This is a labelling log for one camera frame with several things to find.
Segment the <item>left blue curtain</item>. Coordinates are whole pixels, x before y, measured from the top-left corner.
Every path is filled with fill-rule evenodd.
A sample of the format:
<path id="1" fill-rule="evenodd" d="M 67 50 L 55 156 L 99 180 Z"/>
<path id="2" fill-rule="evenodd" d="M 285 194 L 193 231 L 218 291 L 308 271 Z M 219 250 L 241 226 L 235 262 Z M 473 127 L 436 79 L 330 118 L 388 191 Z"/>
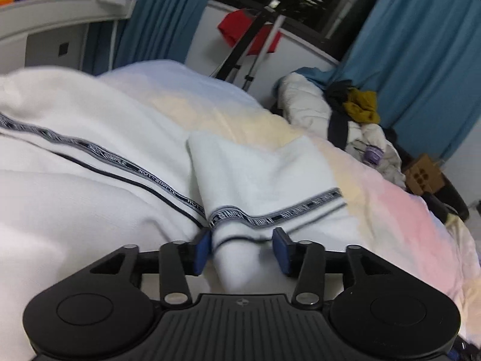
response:
<path id="1" fill-rule="evenodd" d="M 113 64 L 186 60 L 209 0 L 137 0 L 132 16 L 118 24 Z"/>

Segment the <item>brown paper bag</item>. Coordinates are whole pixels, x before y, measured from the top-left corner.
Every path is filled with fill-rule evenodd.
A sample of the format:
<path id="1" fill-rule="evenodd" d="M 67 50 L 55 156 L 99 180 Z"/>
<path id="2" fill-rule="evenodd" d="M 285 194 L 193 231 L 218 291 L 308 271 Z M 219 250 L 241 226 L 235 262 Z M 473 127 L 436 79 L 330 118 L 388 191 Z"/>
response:
<path id="1" fill-rule="evenodd" d="M 409 163 L 403 174 L 406 188 L 417 196 L 425 192 L 434 194 L 445 186 L 440 167 L 426 153 Z"/>

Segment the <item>right blue curtain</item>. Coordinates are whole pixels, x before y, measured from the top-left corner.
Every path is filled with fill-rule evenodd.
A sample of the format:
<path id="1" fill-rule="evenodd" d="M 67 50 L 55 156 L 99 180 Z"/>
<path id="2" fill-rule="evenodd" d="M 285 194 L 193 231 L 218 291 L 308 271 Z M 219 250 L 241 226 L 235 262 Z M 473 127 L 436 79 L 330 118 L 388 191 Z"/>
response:
<path id="1" fill-rule="evenodd" d="M 337 67 L 296 72 L 376 92 L 404 150 L 447 160 L 480 117 L 480 0 L 378 0 Z"/>

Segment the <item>white dressing table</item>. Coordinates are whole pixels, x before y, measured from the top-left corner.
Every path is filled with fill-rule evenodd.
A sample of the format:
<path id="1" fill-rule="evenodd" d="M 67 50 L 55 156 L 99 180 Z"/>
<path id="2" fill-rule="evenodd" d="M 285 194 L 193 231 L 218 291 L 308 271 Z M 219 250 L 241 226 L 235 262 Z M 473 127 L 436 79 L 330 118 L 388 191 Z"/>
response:
<path id="1" fill-rule="evenodd" d="M 91 24 L 111 22 L 108 70 L 113 68 L 118 24 L 131 18 L 136 0 L 24 0 L 1 7 L 1 73 L 28 65 L 29 38 L 41 38 L 47 49 L 41 56 L 51 63 L 70 57 L 69 45 L 78 51 L 75 68 L 83 67 Z"/>

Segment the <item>black white exercise bike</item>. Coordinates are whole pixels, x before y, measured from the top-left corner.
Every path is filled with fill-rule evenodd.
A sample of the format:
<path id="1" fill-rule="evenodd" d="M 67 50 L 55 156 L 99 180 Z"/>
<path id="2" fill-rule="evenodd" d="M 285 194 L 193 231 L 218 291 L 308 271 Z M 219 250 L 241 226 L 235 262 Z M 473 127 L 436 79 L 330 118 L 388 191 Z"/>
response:
<path id="1" fill-rule="evenodd" d="M 247 91 L 256 77 L 265 58 L 276 50 L 281 37 L 281 27 L 287 18 L 298 21 L 301 10 L 320 8 L 323 0 L 268 0 L 258 11 L 243 8 L 228 13 L 222 19 L 218 30 L 223 40 L 232 41 L 231 51 L 222 63 L 211 73 L 211 77 L 233 83 L 245 59 L 253 56 L 253 63 L 241 86 Z"/>

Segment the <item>mustard yellow garment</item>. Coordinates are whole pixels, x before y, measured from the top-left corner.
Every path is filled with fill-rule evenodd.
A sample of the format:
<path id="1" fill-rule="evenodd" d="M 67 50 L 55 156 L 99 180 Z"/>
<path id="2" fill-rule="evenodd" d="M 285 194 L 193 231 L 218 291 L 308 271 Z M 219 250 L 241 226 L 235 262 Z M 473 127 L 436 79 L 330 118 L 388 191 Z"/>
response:
<path id="1" fill-rule="evenodd" d="M 360 91 L 355 87 L 347 90 L 347 101 L 343 103 L 348 116 L 361 125 L 379 124 L 378 97 L 374 91 Z"/>

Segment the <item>grey clothes pile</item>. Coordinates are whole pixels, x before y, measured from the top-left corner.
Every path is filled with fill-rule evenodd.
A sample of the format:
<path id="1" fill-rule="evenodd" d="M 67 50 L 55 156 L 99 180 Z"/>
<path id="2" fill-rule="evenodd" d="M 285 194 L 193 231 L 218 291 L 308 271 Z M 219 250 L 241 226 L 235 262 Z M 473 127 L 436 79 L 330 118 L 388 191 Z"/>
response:
<path id="1" fill-rule="evenodd" d="M 360 136 L 347 144 L 346 152 L 357 161 L 375 169 L 385 180 L 406 189 L 400 155 L 386 138 L 380 125 L 361 125 Z"/>

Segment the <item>blue curtain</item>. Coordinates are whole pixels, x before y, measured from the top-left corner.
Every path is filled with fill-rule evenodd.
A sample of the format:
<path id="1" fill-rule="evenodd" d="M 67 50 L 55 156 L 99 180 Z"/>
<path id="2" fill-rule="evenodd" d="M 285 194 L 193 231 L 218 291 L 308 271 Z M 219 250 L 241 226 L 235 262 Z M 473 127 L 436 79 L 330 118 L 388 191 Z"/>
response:
<path id="1" fill-rule="evenodd" d="M 186 60 L 209 0 L 137 0 L 132 16 L 118 24 L 113 64 Z"/>
<path id="2" fill-rule="evenodd" d="M 480 0 L 378 0 L 337 67 L 296 72 L 376 92 L 404 150 L 447 160 L 480 117 Z"/>

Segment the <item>pastel rainbow bed duvet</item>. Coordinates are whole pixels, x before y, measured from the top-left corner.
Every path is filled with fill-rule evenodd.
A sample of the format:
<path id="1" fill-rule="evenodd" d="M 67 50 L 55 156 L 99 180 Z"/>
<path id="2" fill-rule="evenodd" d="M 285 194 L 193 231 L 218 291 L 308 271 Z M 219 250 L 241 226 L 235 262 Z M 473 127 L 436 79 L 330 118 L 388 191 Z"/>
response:
<path id="1" fill-rule="evenodd" d="M 186 131 L 226 291 L 293 290 L 271 250 L 272 230 L 282 227 L 328 250 L 363 246 L 437 288 L 459 308 L 461 335 L 479 343 L 480 264 L 462 220 L 441 222 L 422 198 L 181 63 L 135 63 L 101 78 Z"/>

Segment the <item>white pants with logo stripe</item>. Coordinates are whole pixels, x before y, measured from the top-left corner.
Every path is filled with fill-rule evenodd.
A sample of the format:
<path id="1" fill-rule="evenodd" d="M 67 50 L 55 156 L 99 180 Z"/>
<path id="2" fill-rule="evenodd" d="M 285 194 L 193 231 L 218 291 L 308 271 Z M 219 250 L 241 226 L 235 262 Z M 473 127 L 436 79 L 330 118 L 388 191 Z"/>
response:
<path id="1" fill-rule="evenodd" d="M 54 67 L 1 78 L 1 357 L 34 355 L 39 292 L 123 245 L 153 250 L 208 223 L 186 131 L 100 77 Z"/>

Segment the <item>red cloth on bike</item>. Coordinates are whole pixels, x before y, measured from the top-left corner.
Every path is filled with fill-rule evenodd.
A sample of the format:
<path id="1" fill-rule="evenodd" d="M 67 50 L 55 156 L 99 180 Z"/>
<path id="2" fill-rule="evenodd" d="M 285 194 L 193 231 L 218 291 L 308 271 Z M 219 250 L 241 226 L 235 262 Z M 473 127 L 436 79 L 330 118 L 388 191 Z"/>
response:
<path id="1" fill-rule="evenodd" d="M 251 27 L 253 20 L 254 16 L 249 14 L 247 10 L 236 10 L 226 14 L 218 24 L 217 29 L 228 46 L 234 47 L 243 37 L 247 29 Z M 260 53 L 263 44 L 272 30 L 272 26 L 273 24 L 268 23 L 263 25 L 253 39 L 248 55 L 258 55 Z"/>

